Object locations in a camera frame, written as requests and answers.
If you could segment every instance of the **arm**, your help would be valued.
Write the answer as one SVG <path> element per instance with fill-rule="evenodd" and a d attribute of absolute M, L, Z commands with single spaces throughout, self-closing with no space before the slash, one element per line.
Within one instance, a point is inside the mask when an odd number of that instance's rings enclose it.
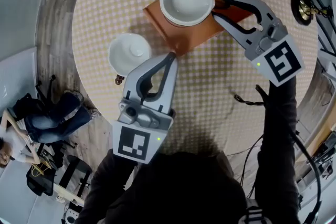
<path fill-rule="evenodd" d="M 5 109 L 4 113 L 2 114 L 2 119 L 1 119 L 1 126 L 5 129 L 7 129 L 7 122 L 9 122 L 13 126 L 14 130 L 18 134 L 22 132 L 22 130 L 19 128 L 19 126 L 17 125 L 12 115 L 9 113 L 7 109 Z"/>
<path fill-rule="evenodd" d="M 40 158 L 38 157 L 36 151 L 35 151 L 35 148 L 30 144 L 28 143 L 27 144 L 29 150 L 31 151 L 31 154 L 33 155 L 32 157 L 30 156 L 26 156 L 26 162 L 27 163 L 31 163 L 31 164 L 40 164 L 41 163 L 41 160 Z"/>
<path fill-rule="evenodd" d="M 115 156 L 109 150 L 100 163 L 76 224 L 96 224 L 108 207 L 124 193 L 124 186 L 137 163 Z"/>
<path fill-rule="evenodd" d="M 293 132 L 296 129 L 296 78 L 280 87 L 272 83 L 269 98 L 286 117 Z M 298 191 L 295 186 L 293 141 L 278 114 L 266 106 L 264 137 L 258 154 L 256 200 L 273 224 L 300 223 Z"/>

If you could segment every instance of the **white bowl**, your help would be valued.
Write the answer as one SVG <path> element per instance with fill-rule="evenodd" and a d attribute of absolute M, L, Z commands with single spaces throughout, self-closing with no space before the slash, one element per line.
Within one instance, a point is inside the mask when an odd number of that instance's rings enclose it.
<path fill-rule="evenodd" d="M 215 6 L 215 0 L 160 0 L 163 15 L 175 24 L 197 25 Z"/>
<path fill-rule="evenodd" d="M 109 63 L 123 77 L 151 56 L 152 49 L 146 39 L 133 33 L 118 35 L 109 48 Z"/>

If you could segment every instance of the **wooden floor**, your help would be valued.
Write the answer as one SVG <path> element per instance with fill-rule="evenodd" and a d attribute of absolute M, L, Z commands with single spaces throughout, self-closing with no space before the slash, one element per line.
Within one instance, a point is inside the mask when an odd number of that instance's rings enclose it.
<path fill-rule="evenodd" d="M 37 31 L 38 79 L 43 82 L 46 92 L 52 74 L 57 77 L 53 83 L 53 101 L 57 102 L 66 90 L 80 92 L 84 104 L 93 108 L 83 85 L 80 82 L 71 43 L 71 24 L 76 0 L 41 0 Z M 67 147 L 68 154 L 78 156 L 95 170 L 109 149 L 110 125 L 101 116 L 81 127 L 70 141 L 78 143 L 75 150 Z"/>
<path fill-rule="evenodd" d="M 38 77 L 46 88 L 49 77 L 56 75 L 57 81 L 53 88 L 55 102 L 64 90 L 70 89 L 81 92 L 85 97 L 85 105 L 93 107 L 80 82 L 73 59 L 71 23 L 75 2 L 76 0 L 41 0 L 36 31 Z M 321 67 L 317 65 L 312 84 L 298 108 L 298 130 L 303 140 L 307 139 L 322 117 L 333 92 L 333 86 L 322 76 Z M 78 146 L 75 150 L 68 148 L 68 154 L 78 156 L 96 170 L 109 148 L 109 134 L 108 122 L 102 116 L 94 119 L 70 136 L 70 140 L 78 143 Z M 251 154 L 247 164 L 246 177 L 249 182 L 253 180 L 258 167 L 256 153 L 257 150 Z M 235 162 L 233 169 L 236 178 L 240 177 L 246 154 L 247 152 L 243 152 L 229 156 L 230 161 Z"/>

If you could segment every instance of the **checkered tablecloth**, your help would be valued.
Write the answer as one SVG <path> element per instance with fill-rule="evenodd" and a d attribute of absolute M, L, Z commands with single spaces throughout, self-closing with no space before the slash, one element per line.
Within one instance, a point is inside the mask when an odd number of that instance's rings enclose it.
<path fill-rule="evenodd" d="M 89 97 L 110 122 L 119 116 L 118 103 L 124 85 L 114 83 L 116 73 L 108 63 L 112 39 L 120 33 L 138 33 L 147 39 L 155 54 L 168 51 L 142 12 L 153 1 L 77 0 L 72 25 L 76 66 Z M 300 103 L 316 64 L 316 21 L 308 27 L 299 25 L 292 15 L 290 0 L 263 1 L 287 26 L 301 49 L 306 69 L 297 77 Z M 255 17 L 244 20 L 242 25 L 253 27 Z M 265 110 L 240 104 L 233 95 L 238 93 L 245 100 L 261 101 L 255 85 L 267 90 L 268 81 L 244 57 L 243 48 L 223 32 L 185 54 L 178 62 L 173 101 L 176 118 L 162 151 L 198 153 L 221 149 L 230 154 L 251 147 L 263 132 Z"/>

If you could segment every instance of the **sneaker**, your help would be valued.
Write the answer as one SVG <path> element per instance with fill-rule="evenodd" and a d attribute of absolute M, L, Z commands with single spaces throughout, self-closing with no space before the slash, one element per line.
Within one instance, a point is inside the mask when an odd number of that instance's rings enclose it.
<path fill-rule="evenodd" d="M 76 91 L 70 91 L 70 90 L 65 90 L 64 91 L 64 93 L 67 93 L 67 92 L 73 94 L 79 100 L 79 102 L 81 104 L 83 103 L 84 97 L 81 95 L 81 93 L 76 92 Z"/>
<path fill-rule="evenodd" d="M 62 196 L 59 196 L 59 195 L 56 197 L 56 201 L 59 202 L 60 204 L 65 203 L 65 199 Z"/>
<path fill-rule="evenodd" d="M 98 109 L 89 109 L 89 112 L 92 120 L 98 118 L 101 115 Z"/>

